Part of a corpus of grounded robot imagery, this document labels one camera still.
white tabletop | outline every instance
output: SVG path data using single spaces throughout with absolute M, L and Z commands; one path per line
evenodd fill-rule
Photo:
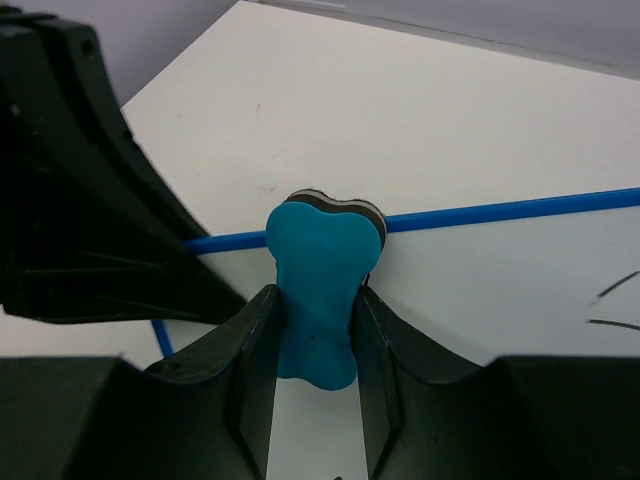
M 162 358 L 151 322 L 55 325 L 6 315 L 2 308 L 0 356 L 120 356 L 139 368 Z
M 124 111 L 213 235 L 310 186 L 398 214 L 640 178 L 640 82 L 254 3 Z

